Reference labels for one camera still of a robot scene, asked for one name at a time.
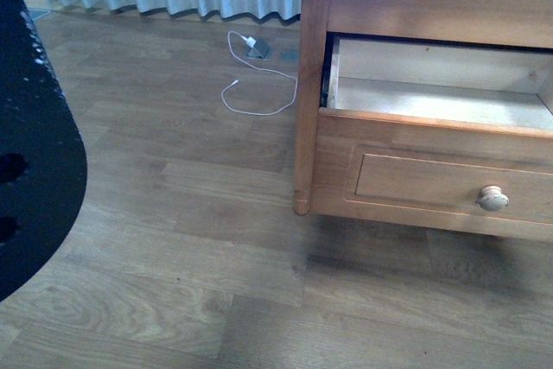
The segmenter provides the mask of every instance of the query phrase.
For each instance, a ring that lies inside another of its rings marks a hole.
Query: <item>ceramic knob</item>
[[[480,191],[476,203],[485,211],[495,212],[508,207],[509,198],[503,194],[499,186],[486,186]]]

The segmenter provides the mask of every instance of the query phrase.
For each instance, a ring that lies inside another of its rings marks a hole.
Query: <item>laminate floor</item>
[[[553,245],[292,212],[293,83],[232,59],[298,32],[37,22],[89,162],[54,257],[0,304],[0,367],[553,367]],[[237,51],[243,52],[239,42]]]

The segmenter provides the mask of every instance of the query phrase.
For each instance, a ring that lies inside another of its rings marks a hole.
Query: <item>drawer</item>
[[[329,108],[553,130],[551,50],[329,41]]]
[[[551,54],[334,40],[312,212],[553,240]]]
[[[553,175],[488,166],[436,162],[362,151],[350,200],[435,211],[553,223]],[[482,206],[482,190],[495,186],[507,206]]]

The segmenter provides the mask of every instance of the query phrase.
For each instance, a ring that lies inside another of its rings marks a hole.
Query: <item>white cable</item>
[[[231,45],[231,34],[235,34],[235,35],[238,35],[242,38],[242,40],[244,42],[246,42],[246,44],[248,46],[251,46],[253,45],[253,43],[255,43],[255,40],[251,37],[249,38],[246,38],[245,36],[242,36],[241,34],[239,34],[238,32],[235,32],[233,30],[231,30],[227,36],[226,36],[226,40],[228,42],[228,48],[229,50],[231,51],[231,54],[234,58],[236,58],[237,60],[239,60],[240,62],[242,62],[243,64],[246,64],[248,67],[251,67],[253,69],[257,69],[258,71],[266,71],[268,73],[277,73],[278,75],[282,75],[283,77],[286,77],[286,78],[289,78],[291,80],[294,80],[294,82],[296,83],[296,86],[294,87],[294,97],[292,98],[292,100],[286,104],[285,106],[279,108],[278,110],[274,111],[274,112],[250,112],[250,111],[242,111],[242,110],[236,110],[232,107],[230,107],[228,105],[228,103],[226,102],[226,99],[225,99],[225,92],[227,92],[229,89],[231,89],[233,86],[237,85],[238,84],[238,80],[234,80],[229,86],[227,86],[222,92],[221,92],[221,99],[223,100],[223,103],[226,105],[226,108],[228,108],[230,111],[234,111],[234,112],[237,112],[239,114],[248,114],[250,116],[274,116],[275,114],[278,114],[279,112],[287,109],[288,107],[290,107],[291,105],[294,104],[294,101],[296,101],[296,95],[297,95],[297,77],[294,77],[292,75],[287,75],[286,73],[281,73],[279,71],[275,71],[274,69],[267,69],[267,68],[258,68],[254,65],[252,65],[251,63],[249,62],[246,62],[245,60],[243,60],[242,58],[239,58],[235,53],[234,51],[232,50],[232,45]]]

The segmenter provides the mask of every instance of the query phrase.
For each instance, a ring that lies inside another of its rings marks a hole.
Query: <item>wooden dresser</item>
[[[553,0],[302,0],[295,211],[553,240]]]

